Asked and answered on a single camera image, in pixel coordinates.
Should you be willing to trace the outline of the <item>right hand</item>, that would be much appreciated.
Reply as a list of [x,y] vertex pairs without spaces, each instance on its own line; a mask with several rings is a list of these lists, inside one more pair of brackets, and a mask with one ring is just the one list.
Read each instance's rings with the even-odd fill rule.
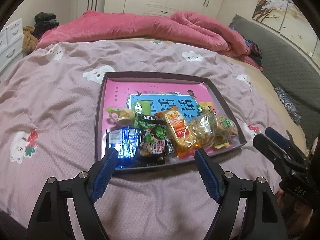
[[279,189],[274,195],[289,239],[319,239],[319,212]]

